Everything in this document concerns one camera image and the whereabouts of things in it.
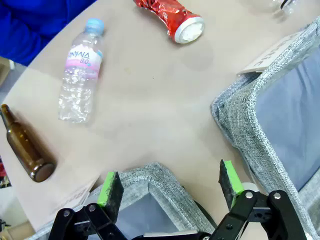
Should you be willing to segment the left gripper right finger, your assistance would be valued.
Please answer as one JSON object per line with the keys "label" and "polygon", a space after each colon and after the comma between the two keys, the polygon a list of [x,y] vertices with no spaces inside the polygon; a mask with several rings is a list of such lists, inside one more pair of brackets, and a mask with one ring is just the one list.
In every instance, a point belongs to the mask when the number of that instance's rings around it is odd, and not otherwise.
{"label": "left gripper right finger", "polygon": [[212,240],[239,240],[249,223],[260,223],[269,240],[305,240],[296,210],[283,190],[269,195],[245,189],[231,161],[220,161],[219,184],[229,208]]}

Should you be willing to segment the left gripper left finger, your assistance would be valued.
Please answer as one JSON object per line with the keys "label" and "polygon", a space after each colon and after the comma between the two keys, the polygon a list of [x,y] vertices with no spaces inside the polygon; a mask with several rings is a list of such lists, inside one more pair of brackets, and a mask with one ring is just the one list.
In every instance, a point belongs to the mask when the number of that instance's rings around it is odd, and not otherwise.
{"label": "left gripper left finger", "polygon": [[52,225],[50,240],[87,240],[97,235],[101,240],[125,240],[116,226],[124,188],[117,171],[109,172],[96,203],[79,211],[60,209]]}

